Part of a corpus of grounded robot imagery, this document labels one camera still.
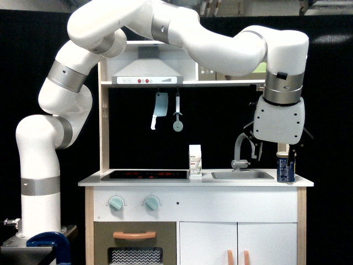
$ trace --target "cabinet handle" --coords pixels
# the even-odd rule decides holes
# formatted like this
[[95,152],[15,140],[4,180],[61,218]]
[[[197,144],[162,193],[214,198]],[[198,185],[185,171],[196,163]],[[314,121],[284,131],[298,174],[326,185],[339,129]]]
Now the cabinet handle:
[[233,252],[228,250],[228,265],[233,265]]
[[146,232],[144,234],[125,234],[124,232],[114,232],[115,239],[153,239],[156,237],[156,232]]
[[249,251],[244,250],[245,265],[250,265]]

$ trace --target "silver joint ring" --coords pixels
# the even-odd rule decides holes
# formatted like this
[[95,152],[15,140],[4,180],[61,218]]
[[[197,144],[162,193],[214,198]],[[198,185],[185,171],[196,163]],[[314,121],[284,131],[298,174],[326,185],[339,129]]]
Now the silver joint ring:
[[60,192],[60,176],[52,178],[21,178],[21,194],[43,196]]
[[53,117],[57,118],[60,121],[60,123],[64,129],[64,138],[62,139],[60,146],[56,149],[58,149],[58,150],[65,149],[70,144],[70,142],[72,140],[72,135],[73,135],[72,126],[67,121],[67,119],[65,119],[61,116],[53,115]]
[[169,44],[168,30],[170,23],[170,11],[174,11],[179,7],[168,3],[161,3],[161,7],[163,8],[155,12],[153,15],[151,27],[152,36],[155,40]]
[[103,54],[109,51],[114,41],[115,41],[115,32],[109,34],[108,36],[105,36],[97,47],[94,47],[89,51],[93,52],[94,54]]
[[264,99],[277,105],[290,105],[300,102],[304,73],[289,76],[286,73],[266,72]]
[[79,93],[86,77],[86,75],[76,72],[58,61],[54,61],[48,74],[48,79],[51,82],[75,93]]
[[255,34],[256,36],[258,36],[258,37],[263,41],[264,46],[265,46],[265,50],[266,50],[266,53],[265,53],[264,58],[266,58],[268,48],[267,48],[267,42],[266,42],[265,38],[264,38],[261,34],[255,32],[255,31],[252,31],[252,30],[245,30],[245,31],[242,31],[242,32],[240,32],[240,33],[243,33],[243,32],[250,32],[250,33],[253,33],[253,34]]

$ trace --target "hanging utensil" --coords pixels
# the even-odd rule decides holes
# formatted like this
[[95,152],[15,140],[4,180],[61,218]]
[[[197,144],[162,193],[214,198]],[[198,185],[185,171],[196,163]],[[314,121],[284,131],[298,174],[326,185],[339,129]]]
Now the hanging utensil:
[[180,94],[179,90],[176,94],[175,97],[175,113],[173,115],[176,115],[176,122],[173,124],[173,129],[176,132],[180,132],[183,129],[183,123],[179,120],[179,115],[182,115],[180,112]]
[[156,129],[157,117],[166,116],[168,110],[168,93],[156,93],[156,105],[152,116],[151,129]]

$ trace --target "stainless steel sink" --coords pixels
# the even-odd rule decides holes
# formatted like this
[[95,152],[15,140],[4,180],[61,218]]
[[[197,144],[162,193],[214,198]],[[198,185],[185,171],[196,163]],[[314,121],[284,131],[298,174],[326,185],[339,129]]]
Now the stainless steel sink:
[[271,175],[261,171],[231,171],[212,172],[214,179],[274,179]]

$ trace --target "stovetop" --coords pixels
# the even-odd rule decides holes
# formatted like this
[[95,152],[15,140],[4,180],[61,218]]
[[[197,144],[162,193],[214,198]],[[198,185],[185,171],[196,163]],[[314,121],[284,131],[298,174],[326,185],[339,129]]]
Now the stovetop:
[[188,170],[115,170],[104,176],[102,181],[131,181],[131,180],[187,180]]

